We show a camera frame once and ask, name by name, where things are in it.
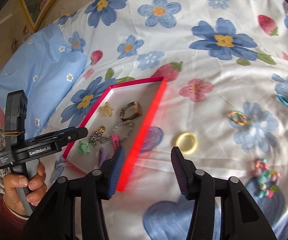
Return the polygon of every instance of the person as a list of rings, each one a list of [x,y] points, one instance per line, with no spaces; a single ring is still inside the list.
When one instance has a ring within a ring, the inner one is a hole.
[[[16,188],[29,187],[32,192],[26,198],[33,206],[37,206],[47,190],[45,177],[45,167],[41,162],[37,166],[37,175],[31,180],[14,173],[4,176],[5,195],[0,199],[0,232],[7,240],[16,240],[28,220]]]

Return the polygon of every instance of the white flower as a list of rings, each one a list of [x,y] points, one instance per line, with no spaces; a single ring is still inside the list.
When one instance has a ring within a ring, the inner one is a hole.
[[[35,125],[37,126],[37,127],[39,127],[40,126],[40,119],[35,119]]]
[[[71,73],[69,73],[67,76],[66,76],[66,81],[68,82],[72,82],[73,80],[73,75]]]

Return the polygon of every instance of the bed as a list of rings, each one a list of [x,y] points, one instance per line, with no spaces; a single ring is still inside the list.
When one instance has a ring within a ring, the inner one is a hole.
[[[170,159],[174,140],[186,131],[199,142],[186,158],[213,177],[240,178],[278,240],[288,238],[288,107],[276,99],[281,94],[288,100],[284,0],[94,0],[47,28],[65,41],[54,47],[49,42],[47,51],[63,46],[67,53],[79,53],[75,63],[84,62],[62,100],[58,96],[43,117],[43,111],[33,111],[29,122],[33,127],[39,123],[34,135],[78,126],[104,89],[116,82],[161,75],[168,82],[152,123],[161,140],[152,136],[125,191],[103,202],[110,239],[186,238],[194,204],[180,195]],[[23,48],[38,41],[37,33]],[[27,75],[34,81],[32,72]],[[59,75],[69,80],[69,74]],[[93,96],[85,98],[85,92]],[[227,117],[232,110],[252,122],[234,125]],[[55,164],[51,182],[60,175],[79,176],[55,157],[42,159],[49,174]],[[256,196],[251,172],[257,157],[265,157],[282,175],[271,198]],[[219,239],[219,207],[214,240]],[[78,216],[76,228],[80,233]]]

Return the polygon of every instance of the yellow flower center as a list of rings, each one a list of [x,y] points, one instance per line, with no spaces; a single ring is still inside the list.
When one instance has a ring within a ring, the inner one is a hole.
[[[161,7],[157,7],[154,9],[154,14],[157,16],[161,16],[165,13],[165,9],[161,8]]]
[[[133,46],[131,44],[128,44],[128,45],[125,46],[124,50],[126,52],[129,52],[132,48],[133,48]]]
[[[229,36],[229,35],[214,35],[214,38],[217,40],[217,45],[221,46],[221,47],[234,47],[234,45],[232,44],[232,42],[234,41],[234,39]]]
[[[83,97],[82,102],[80,102],[80,103],[77,105],[77,109],[81,109],[82,107],[83,107],[83,108],[86,108],[86,107],[90,104],[91,99],[92,99],[93,97],[94,97],[93,94],[87,95],[87,96]]]
[[[97,3],[97,11],[100,12],[108,5],[108,0],[99,0]]]

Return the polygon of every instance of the device handle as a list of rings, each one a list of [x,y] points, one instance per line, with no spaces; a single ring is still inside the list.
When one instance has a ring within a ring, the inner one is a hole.
[[[21,163],[17,166],[11,167],[10,169],[12,173],[24,175],[30,180],[37,174],[37,167],[39,161],[40,161],[39,159],[35,159],[26,163]],[[24,207],[25,214],[27,216],[30,216],[34,211],[35,206],[33,206],[31,203],[27,201],[26,195],[28,195],[31,192],[31,190],[29,189],[29,187],[19,187],[16,188],[16,190],[17,195],[19,196],[19,199],[21,200],[22,205]]]

